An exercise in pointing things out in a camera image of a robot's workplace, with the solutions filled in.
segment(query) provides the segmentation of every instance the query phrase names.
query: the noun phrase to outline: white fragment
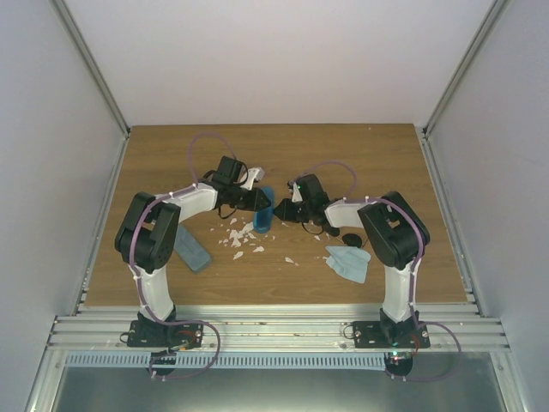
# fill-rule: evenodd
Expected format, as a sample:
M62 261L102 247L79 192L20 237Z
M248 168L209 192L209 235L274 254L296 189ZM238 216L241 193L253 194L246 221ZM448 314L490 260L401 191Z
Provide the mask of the white fragment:
M251 232L254 228L254 222L251 221L250 223L246 223L244 227L242 228L241 232L242 234Z
M229 239L240 239L242 238L242 234L238 230L232 230L231 234L229 234Z

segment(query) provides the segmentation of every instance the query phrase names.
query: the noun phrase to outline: black bracket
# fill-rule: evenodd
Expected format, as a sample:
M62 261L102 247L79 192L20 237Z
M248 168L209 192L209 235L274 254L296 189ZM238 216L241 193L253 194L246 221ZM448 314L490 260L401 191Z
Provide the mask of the black bracket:
M377 348L392 349L398 348L414 349L419 346L420 349L431 347L427 327L422 326L419 329L410 331L409 334L400 337L394 344L387 341L387 337L382 332L381 322L359 320L353 322L353 340L355 348Z
M175 320L175 310L166 322ZM127 336L125 342L130 348L185 348L193 349L202 346L203 325L180 324L166 326L145 318L137 313L137 320L130 324L130 331L121 335Z

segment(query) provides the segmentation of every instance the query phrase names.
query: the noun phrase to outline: blue cloth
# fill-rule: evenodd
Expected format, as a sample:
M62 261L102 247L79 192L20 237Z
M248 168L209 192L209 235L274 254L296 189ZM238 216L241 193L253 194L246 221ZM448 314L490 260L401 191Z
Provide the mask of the blue cloth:
M349 281L366 282L370 253L354 246L326 246L330 254L326 264Z

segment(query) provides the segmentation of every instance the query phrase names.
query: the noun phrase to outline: purple cable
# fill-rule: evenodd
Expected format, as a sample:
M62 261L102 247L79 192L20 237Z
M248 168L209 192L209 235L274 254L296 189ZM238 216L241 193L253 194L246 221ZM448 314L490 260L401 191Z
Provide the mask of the purple cable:
M353 182L351 183L351 187L349 188L349 190L345 193L345 195L343 195L343 197L348 197L353 191L354 191L354 188L356 187L357 185L357 173L354 171L354 169L352 167L350 167L348 164L346 163L343 163L342 161L321 161L320 163L316 164L315 166L311 166L309 167L308 169L306 169L304 172L302 172L297 178L295 178L294 180L300 178L301 176L305 176L307 173L310 173L312 172L313 170L315 170L316 168L320 167L320 166L324 166L324 165L339 165L339 166L343 166L345 167L349 172L351 172L351 174L353 175Z
M218 139L220 139L226 145L226 148L229 149L229 152L231 152L232 157L234 157L235 159L237 158L237 156L234 153L234 150L232 150L231 145L224 137L218 135L217 133L213 133L212 131L204 131L203 133L198 133L196 136L192 138L189 144L189 148L187 149L187 161L189 162L190 174L192 175L192 181L195 183L198 183L198 177L196 176L195 168L192 166L192 150L195 146L195 142L201 137L205 137L205 136L217 137Z
M134 272L134 275L136 275L136 278L137 278L137 280L136 280L137 293L139 294L139 299L140 299L142 305L145 306L145 310L147 311L149 316L154 320L154 322L156 322L158 324L163 324L165 326L181 326L181 325L184 325L184 324L201 324L201 325L209 327L215 333L215 337L217 339L217 347L215 349L214 357L211 359L211 361L204 368L202 368L199 371L196 371L194 373L190 373L190 374L183 375L183 376L175 376L175 377L171 377L171 378L167 378L167 377L164 376L164 377L162 377L163 380L166 380L166 379L187 379L187 378L193 378L193 377L198 376L202 373L205 373L217 361L217 359L220 355L220 349L221 349L221 336L220 336L220 333L217 330L217 328L215 328L215 326L213 326L209 322L204 322L202 320L179 320L179 321L175 321L175 322L166 322L165 320L162 320L162 319L158 318L156 316L156 314L152 311L152 309L148 306L148 303L145 299L145 295L143 293L141 271L139 270L139 268L136 265L137 237L139 236L139 232L141 232L141 229L143 227L143 223L145 222L145 219L147 218L148 214L153 209L153 207L156 206L158 203L164 202L165 200L167 200L171 197L183 195L183 194L189 193L193 190L195 190L195 186L188 186L188 187L185 187L183 189L180 189L179 191L174 191L173 193L170 193L170 194L167 194L167 195L158 196L156 199L154 199L143 210L143 213L141 214L141 216L139 216L139 220L137 221L136 228L134 230L133 236L131 237L131 243L130 243L129 261L130 261L130 268ZM149 366L149 372L151 373L151 376L154 376L153 365L152 364Z
M434 376L432 378L410 378L407 379L405 376L401 375L394 375L393 373L390 373L387 369L385 369L385 373L389 375L391 378L398 377L402 378L403 380L407 380L410 382L437 382L442 379L449 378L450 376L454 376L455 373L458 371L458 368L462 362L462 346L457 339L457 336L454 332L452 332L448 326L445 324L441 324L440 322L419 322L417 316L415 315L415 308L413 307L413 296L415 293L415 276L413 274L413 271L415 270L416 266L418 265L419 260L423 257L423 251L425 249L425 245L423 242L423 238L421 237L421 233L419 232L418 226L415 224L413 219L406 213L402 208L400 208L398 205L394 204L393 202L383 199L381 197L371 197L367 200L368 203L374 203L374 202L380 202L384 203L388 206L390 206L392 209L396 210L403 218L404 220L412 227L413 232L415 233L416 237L418 238L418 254L416 255L415 259L412 262L412 266L410 266L410 291L408 294L408 300L410 303L410 312L412 314L413 323L415 324L416 329L419 329L423 326L426 326L428 324L432 326L437 326L439 328L442 328L446 330L449 335L454 339L455 345L457 346L457 363L455 366L450 369L448 372L443 373L442 375Z

